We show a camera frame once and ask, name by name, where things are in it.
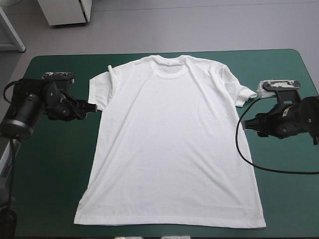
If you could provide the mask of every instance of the black cable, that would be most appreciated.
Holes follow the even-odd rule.
[[[10,151],[11,151],[11,172],[10,172],[11,175],[10,175],[8,201],[0,205],[0,207],[6,205],[6,212],[3,216],[4,218],[7,217],[10,212],[11,201],[12,201],[12,191],[13,191],[14,169],[15,169],[15,147],[14,147],[14,142],[12,138],[9,139],[9,144],[10,144]]]
[[[309,172],[304,172],[304,171],[285,171],[285,170],[277,170],[277,169],[272,169],[272,168],[265,168],[259,165],[256,165],[250,161],[248,161],[243,154],[241,153],[239,146],[238,146],[238,128],[239,128],[239,124],[241,122],[241,120],[243,119],[243,117],[245,116],[245,114],[249,111],[249,109],[258,101],[260,101],[261,98],[256,99],[255,101],[253,101],[250,106],[244,111],[244,113],[242,114],[242,116],[239,118],[239,121],[237,123],[237,127],[236,127],[236,134],[235,134],[235,141],[236,141],[236,147],[237,147],[237,151],[239,153],[239,155],[241,156],[241,158],[248,164],[254,166],[255,168],[259,168],[261,170],[265,170],[265,171],[269,171],[269,172],[274,172],[274,173],[286,173],[286,174],[308,174],[308,175],[314,175],[314,174],[319,174],[319,171],[309,171]]]
[[[12,82],[10,82],[9,84],[7,84],[7,85],[5,86],[5,88],[4,88],[4,90],[3,90],[3,98],[4,98],[4,100],[7,101],[9,104],[11,104],[11,101],[9,101],[9,100],[7,99],[7,97],[5,96],[5,92],[7,91],[7,89],[9,89],[10,86],[13,86],[13,85],[15,85],[15,84],[17,84],[17,83],[19,83],[19,81],[12,81]]]

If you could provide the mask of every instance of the t-shirt sleeve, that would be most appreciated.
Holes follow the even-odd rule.
[[[257,96],[255,92],[242,86],[227,66],[222,69],[222,81],[235,106],[242,107],[247,100]]]
[[[109,72],[104,72],[90,80],[88,103],[96,104],[102,111],[109,103],[112,93],[112,81]]]

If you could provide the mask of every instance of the green table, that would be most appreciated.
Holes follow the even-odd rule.
[[[160,53],[163,57],[188,54],[229,66],[241,84],[257,89],[264,79],[296,79],[300,95],[317,95],[299,53],[292,49]],[[47,71],[75,73],[71,94],[87,99],[89,79],[149,54],[66,55],[33,58],[25,77]],[[258,102],[247,115],[267,112],[275,99]],[[319,236],[319,176],[284,175],[255,170],[264,208],[265,229],[228,229],[186,225],[83,226],[74,225],[78,202],[86,190],[92,167],[101,113],[69,123],[43,117],[32,138],[21,146],[14,182],[18,216],[17,236],[114,237],[188,235],[192,237],[316,237]],[[287,139],[259,138],[246,132],[256,163],[289,170],[319,170],[319,147],[300,134]]]

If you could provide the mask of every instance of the white t-shirt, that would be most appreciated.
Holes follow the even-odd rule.
[[[148,56],[90,80],[102,110],[75,224],[266,226],[235,106],[256,94],[222,63]],[[243,154],[251,160],[243,129]]]

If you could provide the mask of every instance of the floor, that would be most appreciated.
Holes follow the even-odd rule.
[[[38,55],[278,48],[299,51],[319,89],[318,0],[94,0],[89,24],[60,29],[36,0],[3,9],[27,50],[0,52],[1,91]]]

